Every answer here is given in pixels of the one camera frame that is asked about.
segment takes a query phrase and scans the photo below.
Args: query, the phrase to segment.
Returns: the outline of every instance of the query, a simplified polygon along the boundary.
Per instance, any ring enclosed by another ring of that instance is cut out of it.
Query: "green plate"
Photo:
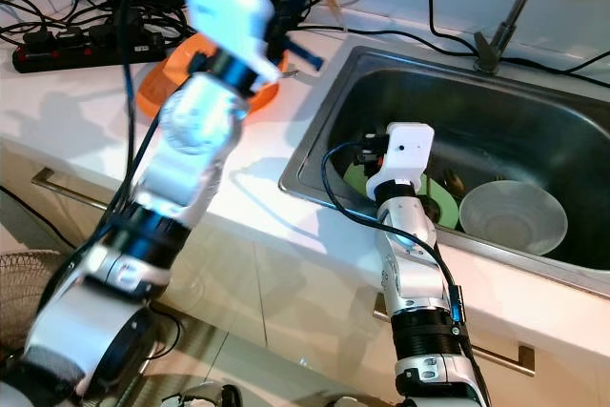
[[[350,164],[343,175],[343,180],[360,194],[368,197],[366,195],[366,182],[368,178],[364,174],[364,166]],[[424,173],[421,176],[421,187],[419,188],[417,195],[426,193],[426,174]],[[459,208],[456,200],[435,180],[430,180],[430,197],[440,208],[440,219],[438,220],[438,224],[444,228],[454,229],[459,221]]]

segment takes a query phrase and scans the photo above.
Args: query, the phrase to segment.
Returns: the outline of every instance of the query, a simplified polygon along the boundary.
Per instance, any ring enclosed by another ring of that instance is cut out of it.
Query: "faucet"
[[[478,60],[475,63],[476,71],[490,75],[496,73],[499,60],[517,28],[517,19],[526,2],[527,0],[515,0],[508,16],[498,26],[491,43],[487,42],[481,31],[475,32],[475,44],[478,51]]]

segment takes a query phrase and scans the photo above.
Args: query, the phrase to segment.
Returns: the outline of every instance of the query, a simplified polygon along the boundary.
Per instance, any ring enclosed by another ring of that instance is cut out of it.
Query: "metal rod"
[[[501,56],[511,37],[513,36],[513,32],[517,28],[516,23],[519,19],[519,15],[523,11],[523,7],[527,0],[515,0],[513,7],[511,8],[506,20],[504,20],[498,27],[496,34],[492,40],[491,46],[499,51],[499,55]]]
[[[79,193],[77,191],[73,191],[69,188],[65,188],[61,185],[52,183],[50,181],[50,179],[54,173],[55,172],[53,170],[49,169],[48,167],[45,167],[42,171],[40,171],[35,176],[33,176],[31,178],[30,182],[33,185],[40,186],[41,188],[44,188],[46,190],[52,191],[54,193],[62,194],[65,197],[68,197],[70,199],[74,199],[78,202],[89,205],[96,209],[106,211],[106,209],[108,208],[108,205],[105,202],[102,202],[101,200],[97,200],[88,195]]]

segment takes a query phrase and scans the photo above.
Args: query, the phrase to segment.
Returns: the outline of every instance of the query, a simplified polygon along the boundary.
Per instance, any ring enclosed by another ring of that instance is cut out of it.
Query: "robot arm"
[[[167,288],[174,260],[217,191],[247,98],[256,84],[280,76],[267,55],[270,37],[287,43],[269,32],[277,21],[272,0],[187,5],[191,24],[216,52],[197,56],[164,105],[157,150],[125,211],[38,314],[23,357],[0,382],[3,407],[80,405],[130,383],[153,351],[148,303]]]
[[[2,407],[80,405],[120,390],[142,368],[154,341],[148,303],[168,286],[174,260],[217,191],[251,91],[260,80],[277,79],[272,61],[285,50],[319,67],[319,59],[285,36],[303,2],[187,0],[193,26],[217,51],[197,59],[189,80],[165,104],[159,146],[129,204],[35,319],[24,356],[0,382]],[[419,127],[423,136],[414,145],[427,150],[406,169],[395,169],[392,158],[411,145],[414,132],[391,128],[384,168],[369,189],[380,220],[434,245],[434,226],[415,198],[432,142],[431,130]],[[402,237],[380,238],[404,405],[489,407],[453,334],[465,328],[454,321],[438,265]]]
[[[367,181],[367,194],[378,206],[377,219],[428,246],[436,245],[437,233],[416,192],[433,137],[427,125],[393,123],[387,129],[387,148],[367,152],[373,153],[375,163],[383,153],[380,170]],[[450,297],[435,260],[399,235],[378,232],[378,241],[396,346],[396,388],[407,398],[403,405],[490,407],[474,361],[462,351],[470,343],[461,305],[456,307]]]

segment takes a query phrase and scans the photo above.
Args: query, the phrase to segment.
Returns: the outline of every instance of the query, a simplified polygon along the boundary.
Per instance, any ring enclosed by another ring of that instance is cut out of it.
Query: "power strip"
[[[24,34],[25,45],[12,53],[12,65],[20,73],[62,71],[122,63],[116,46],[114,27],[93,26],[83,32],[78,28],[58,32],[40,31]],[[138,31],[130,34],[130,63],[158,62],[166,58],[163,35]]]

